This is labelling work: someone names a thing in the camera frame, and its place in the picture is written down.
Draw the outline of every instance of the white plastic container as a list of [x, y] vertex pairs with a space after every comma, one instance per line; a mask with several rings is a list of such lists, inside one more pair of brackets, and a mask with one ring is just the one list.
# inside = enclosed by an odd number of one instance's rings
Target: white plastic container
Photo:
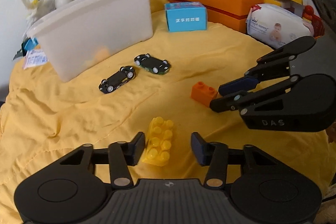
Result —
[[38, 20], [36, 37], [62, 81], [153, 36], [149, 0], [74, 0]]

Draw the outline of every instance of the blue gripper pad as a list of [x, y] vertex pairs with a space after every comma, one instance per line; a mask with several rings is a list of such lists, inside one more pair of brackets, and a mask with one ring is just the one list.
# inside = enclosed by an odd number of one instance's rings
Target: blue gripper pad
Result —
[[255, 89], [259, 83], [260, 81], [255, 77], [244, 76], [227, 84], [221, 85], [218, 92], [221, 96], [226, 96], [241, 90], [249, 91]]

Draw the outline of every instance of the plastic bag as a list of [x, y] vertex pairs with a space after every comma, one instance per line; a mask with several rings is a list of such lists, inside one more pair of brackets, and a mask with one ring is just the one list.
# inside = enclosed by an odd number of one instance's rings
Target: plastic bag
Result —
[[30, 27], [38, 21], [41, 17], [49, 14], [55, 7], [55, 0], [21, 0], [23, 5], [28, 10], [28, 16], [26, 18], [26, 30], [24, 32], [22, 41], [26, 41], [28, 39], [27, 32]]

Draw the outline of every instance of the yellow lego brick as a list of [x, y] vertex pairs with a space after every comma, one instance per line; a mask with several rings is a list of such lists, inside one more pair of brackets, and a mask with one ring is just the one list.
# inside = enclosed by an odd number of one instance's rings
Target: yellow lego brick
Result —
[[142, 162], [156, 166], [164, 166], [168, 163], [173, 126], [174, 123], [171, 120], [164, 121], [162, 117], [156, 117], [151, 121], [146, 135], [147, 148]]

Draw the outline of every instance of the orange lego brick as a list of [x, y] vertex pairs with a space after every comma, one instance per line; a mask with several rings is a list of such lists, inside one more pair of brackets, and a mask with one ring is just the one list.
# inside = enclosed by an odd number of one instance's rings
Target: orange lego brick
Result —
[[164, 121], [162, 117], [156, 117], [151, 121], [146, 134], [147, 148], [142, 162], [156, 166], [164, 166], [168, 163], [173, 126], [174, 123], [171, 120]]
[[203, 82], [198, 82], [193, 86], [191, 91], [191, 98], [205, 105], [210, 106], [210, 102], [217, 98], [218, 92], [214, 88], [207, 86]]

